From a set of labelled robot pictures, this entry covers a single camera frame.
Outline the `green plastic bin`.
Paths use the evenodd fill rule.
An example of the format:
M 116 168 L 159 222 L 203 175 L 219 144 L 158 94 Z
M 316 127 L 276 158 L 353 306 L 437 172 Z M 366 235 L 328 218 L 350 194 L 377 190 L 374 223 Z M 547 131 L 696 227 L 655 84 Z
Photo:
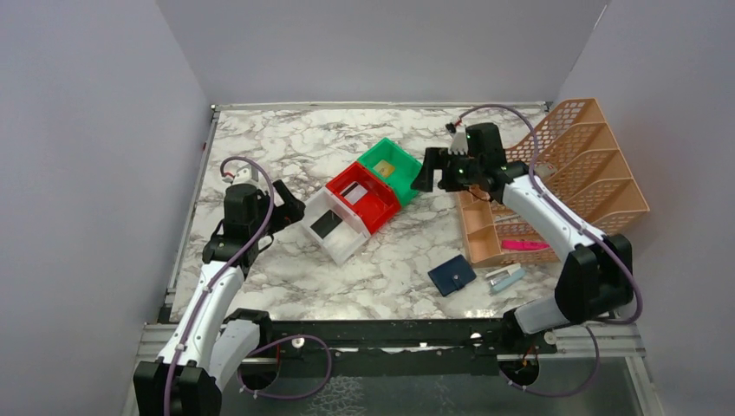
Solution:
M 388 185 L 405 207 L 418 194 L 411 187 L 421 163 L 389 138 L 383 138 L 371 146 L 357 161 Z

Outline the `white plastic bin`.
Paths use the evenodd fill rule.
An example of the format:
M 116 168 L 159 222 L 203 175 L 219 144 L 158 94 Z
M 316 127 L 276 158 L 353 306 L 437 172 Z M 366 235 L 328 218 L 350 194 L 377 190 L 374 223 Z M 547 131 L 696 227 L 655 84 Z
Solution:
M 326 187 L 307 199 L 300 223 L 337 265 L 343 265 L 370 237 L 361 218 Z

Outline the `red plastic bin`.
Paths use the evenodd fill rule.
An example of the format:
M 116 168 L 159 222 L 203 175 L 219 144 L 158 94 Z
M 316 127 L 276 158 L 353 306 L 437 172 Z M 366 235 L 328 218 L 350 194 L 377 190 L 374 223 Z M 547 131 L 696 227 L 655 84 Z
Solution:
M 401 208 L 393 189 L 357 161 L 333 177 L 326 187 L 361 219 L 371 235 Z

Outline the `peach desk organizer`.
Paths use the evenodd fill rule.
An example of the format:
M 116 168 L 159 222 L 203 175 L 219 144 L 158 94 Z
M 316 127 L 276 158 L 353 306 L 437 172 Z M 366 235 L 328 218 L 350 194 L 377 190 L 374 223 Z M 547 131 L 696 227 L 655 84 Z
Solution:
M 650 208 L 594 98 L 560 102 L 537 125 L 537 170 L 543 184 L 586 222 L 608 234 L 628 228 Z M 506 241 L 541 237 L 515 213 L 473 187 L 457 197 L 465 256 L 479 268 L 510 263 L 552 263 L 551 248 L 511 250 Z

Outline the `navy blue card holder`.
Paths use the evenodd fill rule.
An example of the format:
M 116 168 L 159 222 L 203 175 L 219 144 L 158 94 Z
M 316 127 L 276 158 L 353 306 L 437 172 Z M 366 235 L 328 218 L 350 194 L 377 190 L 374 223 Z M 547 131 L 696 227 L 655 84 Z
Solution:
M 462 255 L 457 255 L 429 270 L 427 275 L 443 297 L 462 290 L 477 278 L 476 272 Z

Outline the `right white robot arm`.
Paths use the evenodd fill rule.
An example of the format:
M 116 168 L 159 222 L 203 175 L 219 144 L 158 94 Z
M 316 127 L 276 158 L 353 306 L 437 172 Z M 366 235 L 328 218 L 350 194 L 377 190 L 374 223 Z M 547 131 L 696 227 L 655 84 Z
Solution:
M 532 164 L 509 161 L 495 125 L 446 127 L 452 145 L 425 150 L 412 189 L 460 192 L 476 186 L 524 219 L 563 261 L 552 295 L 504 314 L 507 341 L 592 321 L 636 298 L 627 238 L 585 222 L 543 185 Z

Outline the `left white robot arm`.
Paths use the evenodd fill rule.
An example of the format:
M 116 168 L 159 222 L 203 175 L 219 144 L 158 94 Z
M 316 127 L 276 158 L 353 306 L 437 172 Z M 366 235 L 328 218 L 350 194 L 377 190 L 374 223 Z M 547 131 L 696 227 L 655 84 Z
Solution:
M 251 318 L 226 312 L 257 259 L 259 241 L 299 222 L 305 204 L 276 180 L 263 191 L 231 185 L 224 217 L 202 252 L 198 285 L 166 345 L 141 361 L 133 387 L 141 415 L 218 415 L 224 387 L 266 332 Z

